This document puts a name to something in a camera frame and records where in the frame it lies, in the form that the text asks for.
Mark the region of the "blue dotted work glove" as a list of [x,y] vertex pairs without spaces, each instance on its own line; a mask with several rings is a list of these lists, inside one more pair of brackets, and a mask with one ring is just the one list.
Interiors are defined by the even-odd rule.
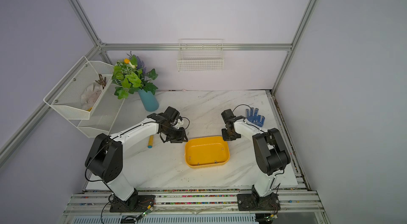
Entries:
[[249,122],[258,127],[263,127],[265,123],[265,117],[259,114],[258,108],[248,108],[245,111],[246,118]]

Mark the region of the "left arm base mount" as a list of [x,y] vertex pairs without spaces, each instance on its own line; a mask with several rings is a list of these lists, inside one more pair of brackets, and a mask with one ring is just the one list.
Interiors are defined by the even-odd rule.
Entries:
[[155,195],[140,195],[138,191],[134,191],[127,201],[119,199],[115,194],[109,198],[110,212],[125,213],[125,212],[145,212],[152,208],[155,202]]

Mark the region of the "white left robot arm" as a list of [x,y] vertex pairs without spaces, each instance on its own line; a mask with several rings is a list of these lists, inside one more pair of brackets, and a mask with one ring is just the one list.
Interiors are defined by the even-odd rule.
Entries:
[[163,143],[188,141],[183,127],[184,117],[178,110],[168,107],[162,113],[152,113],[140,123],[121,132],[94,138],[85,160],[85,171],[100,178],[116,199],[125,204],[137,203],[138,192],[123,171],[125,152],[140,141],[156,134],[165,136]]

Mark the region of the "yellow plastic storage box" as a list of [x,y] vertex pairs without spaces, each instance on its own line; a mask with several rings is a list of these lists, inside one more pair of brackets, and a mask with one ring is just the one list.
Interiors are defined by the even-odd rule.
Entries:
[[191,139],[184,148],[185,163],[192,169],[224,165],[230,156],[229,145],[222,136]]

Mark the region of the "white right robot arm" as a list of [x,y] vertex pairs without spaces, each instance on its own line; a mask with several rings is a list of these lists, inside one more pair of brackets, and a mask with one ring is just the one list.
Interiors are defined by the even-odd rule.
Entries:
[[244,116],[235,116],[231,109],[221,113],[225,128],[222,129],[224,141],[234,141],[245,137],[253,142],[254,156],[258,168],[263,173],[253,185],[253,194],[265,198],[277,188],[277,176],[285,173],[291,163],[290,153],[280,131],[276,128],[265,130],[250,122]]

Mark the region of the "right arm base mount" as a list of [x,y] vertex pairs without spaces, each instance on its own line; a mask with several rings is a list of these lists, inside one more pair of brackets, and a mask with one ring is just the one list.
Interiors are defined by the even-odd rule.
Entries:
[[271,192],[269,195],[260,196],[254,185],[251,193],[240,193],[237,195],[239,211],[273,211],[281,209],[278,194]]

